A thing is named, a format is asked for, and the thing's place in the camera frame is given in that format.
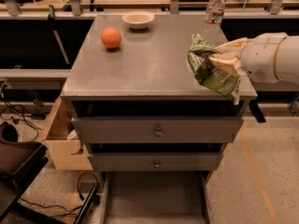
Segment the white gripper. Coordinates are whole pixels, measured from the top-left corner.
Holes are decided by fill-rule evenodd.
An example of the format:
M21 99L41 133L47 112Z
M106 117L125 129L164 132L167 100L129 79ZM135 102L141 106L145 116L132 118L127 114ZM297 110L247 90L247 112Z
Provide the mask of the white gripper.
M277 83L275 58L280 43L287 37L286 33L265 33L250 41L246 37L238 38L217 46L217 58L209 57L209 60L228 75L239 77L247 72L252 82Z

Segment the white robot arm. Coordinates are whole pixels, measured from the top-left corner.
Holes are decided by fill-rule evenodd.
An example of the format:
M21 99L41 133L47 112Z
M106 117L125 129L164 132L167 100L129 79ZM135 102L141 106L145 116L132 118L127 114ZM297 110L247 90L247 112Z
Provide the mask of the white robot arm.
M238 38L216 47L209 56L216 67L231 75L247 73L256 83L279 81L299 83L299 36L265 33L254 38Z

